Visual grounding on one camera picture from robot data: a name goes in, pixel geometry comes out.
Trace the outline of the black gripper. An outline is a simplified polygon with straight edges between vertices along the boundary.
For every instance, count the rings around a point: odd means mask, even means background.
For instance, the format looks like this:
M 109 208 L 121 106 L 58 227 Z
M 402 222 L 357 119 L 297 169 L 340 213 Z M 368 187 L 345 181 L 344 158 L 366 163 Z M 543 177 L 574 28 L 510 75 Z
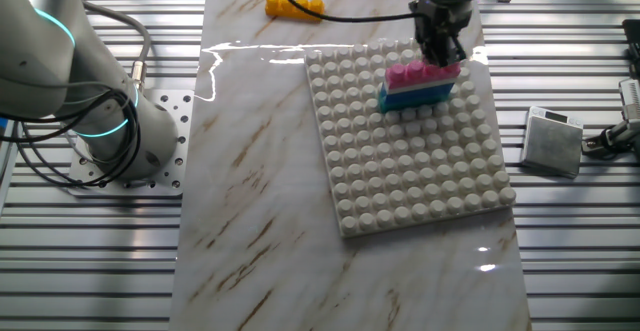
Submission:
M 409 3 L 409 9 L 417 15 L 415 39 L 429 64 L 445 67 L 467 58 L 458 36 L 470 22 L 470 1 L 438 3 L 414 0 Z

